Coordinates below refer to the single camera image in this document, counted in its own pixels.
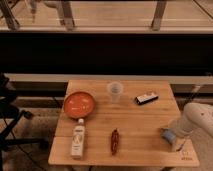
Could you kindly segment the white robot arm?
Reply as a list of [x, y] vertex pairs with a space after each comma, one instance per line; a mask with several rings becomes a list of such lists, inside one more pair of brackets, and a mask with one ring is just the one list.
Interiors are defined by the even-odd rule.
[[169, 124], [169, 130], [175, 136], [172, 150], [180, 151], [188, 136], [197, 128], [202, 128], [213, 138], [213, 105], [187, 103], [183, 114]]

